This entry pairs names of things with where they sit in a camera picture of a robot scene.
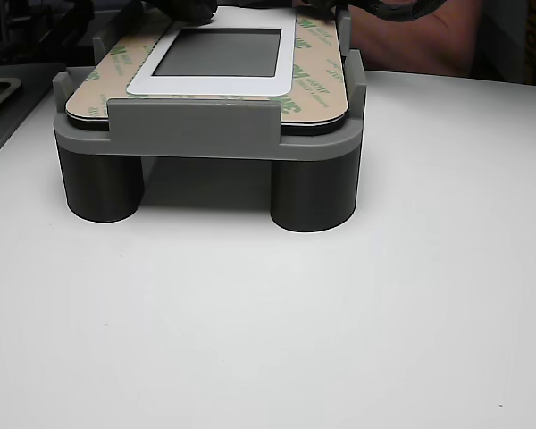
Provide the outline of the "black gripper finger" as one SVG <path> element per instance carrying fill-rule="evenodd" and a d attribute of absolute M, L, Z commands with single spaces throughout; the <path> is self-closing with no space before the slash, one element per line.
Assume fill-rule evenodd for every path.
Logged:
<path fill-rule="evenodd" d="M 158 9 L 171 19 L 182 19 L 186 15 L 186 8 L 178 0 L 144 0 L 151 7 Z"/>
<path fill-rule="evenodd" d="M 218 10 L 216 0 L 188 0 L 186 3 L 186 22 L 202 24 L 209 22 Z"/>

